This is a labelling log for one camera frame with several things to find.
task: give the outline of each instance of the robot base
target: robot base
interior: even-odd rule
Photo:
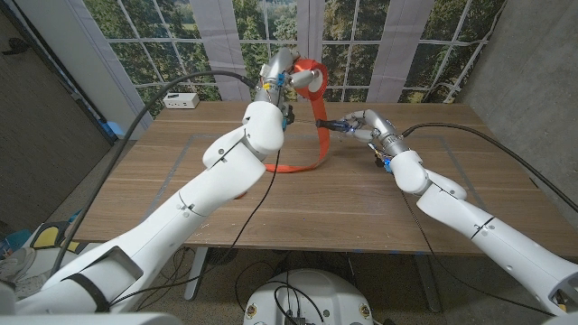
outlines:
[[[275,289],[288,283],[308,295],[319,308],[325,324],[372,325],[371,309],[365,296],[353,285],[335,274],[315,269],[300,269],[279,274],[257,289],[247,303],[244,325],[281,325],[285,316],[275,303]],[[321,325],[322,320],[313,304],[301,293],[282,288],[277,291],[277,300],[284,310],[299,317],[299,325]]]

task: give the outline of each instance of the concrete wall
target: concrete wall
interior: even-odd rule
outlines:
[[[578,202],[578,1],[510,0],[457,101]],[[578,229],[578,213],[536,183]]]

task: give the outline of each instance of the orange ribbon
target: orange ribbon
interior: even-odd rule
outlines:
[[[298,88],[297,93],[311,101],[313,108],[313,115],[315,116],[315,121],[318,119],[327,120],[327,113],[325,113],[325,104],[323,102],[323,92],[327,88],[327,68],[319,62],[311,59],[298,60],[294,65],[294,72],[299,72],[303,70],[315,71],[319,70],[322,73],[323,82],[322,86],[315,92],[311,92],[308,87]],[[319,159],[317,162],[309,166],[286,166],[278,165],[277,172],[305,172],[315,169],[323,158],[325,154],[329,151],[329,130],[326,128],[317,128],[317,135],[319,136]],[[273,172],[275,170],[274,164],[266,164],[268,171]]]

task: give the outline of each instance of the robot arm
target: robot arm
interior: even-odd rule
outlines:
[[[371,110],[351,113],[341,121],[318,125],[341,131],[368,143],[379,161],[393,173],[397,186],[421,198],[417,207],[469,238],[482,252],[511,274],[555,315],[566,301],[578,302],[578,265],[552,254],[514,228],[465,201],[466,191],[455,181],[426,170],[422,159],[397,135],[394,126]],[[360,130],[363,125],[373,128]],[[379,141],[383,149],[371,143]]]
[[[40,292],[17,302],[15,313],[128,311],[139,294],[109,309],[110,303],[150,286],[177,248],[215,209],[251,188],[266,170],[261,162],[281,149],[289,112],[279,97],[298,57],[281,49],[270,60],[243,125],[210,146],[202,159],[204,172],[140,225],[65,265]]]

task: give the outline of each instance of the wooden table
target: wooden table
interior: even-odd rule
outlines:
[[[200,173],[201,157],[218,136],[240,125],[247,103],[203,102],[194,110],[165,109],[98,194],[78,240],[104,242],[136,226],[154,207]],[[491,135],[465,105],[327,103],[329,118],[371,108],[401,132],[423,122],[467,125]],[[308,103],[294,104],[298,120],[313,121]],[[281,164],[310,164],[319,155],[313,124],[286,131]],[[468,191],[486,209],[545,248],[578,256],[578,236],[521,167],[491,144],[459,130],[423,128],[406,139],[424,166]],[[267,158],[269,163],[274,156]],[[228,246],[263,197],[272,174],[240,200],[218,209],[186,241],[189,246]],[[428,218],[408,196],[435,252],[476,255],[468,238]],[[243,248],[381,253],[426,252],[393,176],[376,167],[372,152],[333,133],[325,162],[312,172],[277,174],[269,196],[238,241]]]

